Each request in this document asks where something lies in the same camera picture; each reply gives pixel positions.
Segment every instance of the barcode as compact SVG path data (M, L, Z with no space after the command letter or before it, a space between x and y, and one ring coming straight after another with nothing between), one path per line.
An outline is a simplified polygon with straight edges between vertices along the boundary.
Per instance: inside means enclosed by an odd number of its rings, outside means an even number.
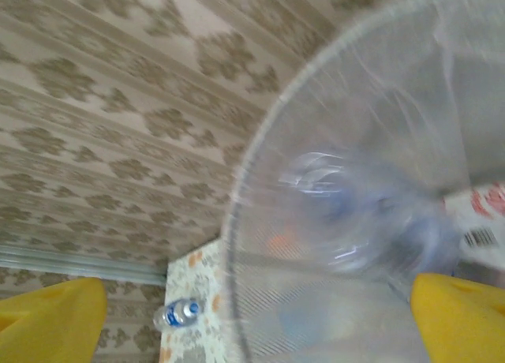
M470 247L498 245L495 235L492 233L491 229L485 227L470 230L465 234L465 242Z

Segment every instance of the bottle label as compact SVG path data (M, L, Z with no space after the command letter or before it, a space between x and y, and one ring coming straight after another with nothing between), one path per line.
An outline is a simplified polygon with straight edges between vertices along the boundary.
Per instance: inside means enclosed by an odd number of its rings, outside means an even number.
M170 324L170 326L178 327L181 326L181 323L178 321L175 316L175 307L178 304L178 301L173 302L172 304L166 307L166 320Z
M505 269L505 183L448 196L445 208L464 234L462 255L467 260Z

